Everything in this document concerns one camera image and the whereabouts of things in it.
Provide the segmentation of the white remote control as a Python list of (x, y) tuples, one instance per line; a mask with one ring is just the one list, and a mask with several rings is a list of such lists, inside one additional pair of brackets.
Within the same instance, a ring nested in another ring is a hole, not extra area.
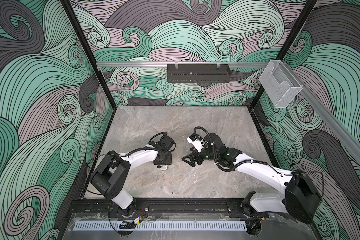
[(161, 165), (160, 166), (161, 171), (166, 171), (167, 169), (168, 169), (168, 165)]

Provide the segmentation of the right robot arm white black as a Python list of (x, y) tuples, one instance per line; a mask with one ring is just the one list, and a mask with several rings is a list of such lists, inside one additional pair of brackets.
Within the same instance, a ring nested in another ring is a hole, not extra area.
[(238, 149), (226, 147), (218, 135), (203, 127), (195, 127), (187, 141), (192, 144), (191, 154), (182, 161), (191, 167), (213, 161), (225, 173), (244, 173), (276, 190), (271, 194), (249, 193), (243, 200), (244, 209), (259, 214), (285, 213), (305, 224), (313, 222), (323, 197), (309, 172), (283, 170), (256, 160)]

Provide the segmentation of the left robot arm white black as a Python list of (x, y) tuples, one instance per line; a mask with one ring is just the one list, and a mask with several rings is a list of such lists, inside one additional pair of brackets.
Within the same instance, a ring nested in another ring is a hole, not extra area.
[(135, 208), (135, 199), (124, 189), (129, 172), (146, 163), (158, 168), (169, 166), (175, 149), (175, 141), (167, 132), (161, 132), (154, 135), (144, 147), (128, 153), (110, 151), (93, 171), (90, 183), (106, 200), (130, 215)]

